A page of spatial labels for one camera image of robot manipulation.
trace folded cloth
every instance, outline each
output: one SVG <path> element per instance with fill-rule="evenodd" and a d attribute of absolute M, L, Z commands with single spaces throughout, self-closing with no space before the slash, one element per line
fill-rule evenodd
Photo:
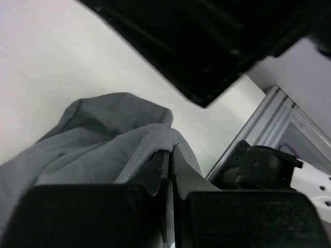
<path fill-rule="evenodd" d="M 40 184 L 123 183 L 159 150 L 178 145 L 200 167 L 169 109 L 129 93 L 72 103 L 41 140 L 0 166 L 0 237 L 21 195 Z"/>

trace gray wall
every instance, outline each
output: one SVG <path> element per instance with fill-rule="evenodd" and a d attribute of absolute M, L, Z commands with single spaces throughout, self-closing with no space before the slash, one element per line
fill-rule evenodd
<path fill-rule="evenodd" d="M 260 62 L 249 77 L 263 90 L 278 84 L 331 137 L 331 60 L 307 39 L 279 58 Z"/>

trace gray cloth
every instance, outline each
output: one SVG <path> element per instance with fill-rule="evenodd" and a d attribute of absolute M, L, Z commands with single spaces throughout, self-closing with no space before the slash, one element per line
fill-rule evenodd
<path fill-rule="evenodd" d="M 40 141 L 0 166 L 0 237 L 13 207 L 34 185 L 123 183 L 153 153 L 172 151 L 175 144 L 201 173 L 171 123 L 168 109 L 128 93 L 74 102 Z"/>

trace white tabletop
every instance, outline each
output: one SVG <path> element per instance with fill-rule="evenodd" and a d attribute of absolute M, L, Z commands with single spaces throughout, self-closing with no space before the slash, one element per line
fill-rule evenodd
<path fill-rule="evenodd" d="M 208 109 L 188 102 L 126 41 L 71 0 L 0 3 L 0 164 L 78 98 L 127 91 L 172 110 L 206 175 L 264 93 L 244 76 Z"/>

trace white plastic part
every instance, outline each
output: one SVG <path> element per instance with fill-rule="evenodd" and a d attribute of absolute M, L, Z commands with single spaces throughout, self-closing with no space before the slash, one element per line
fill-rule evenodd
<path fill-rule="evenodd" d="M 302 162 L 302 168 L 294 169 L 291 188 L 305 194 L 315 205 L 320 218 L 331 223 L 331 176 Z"/>

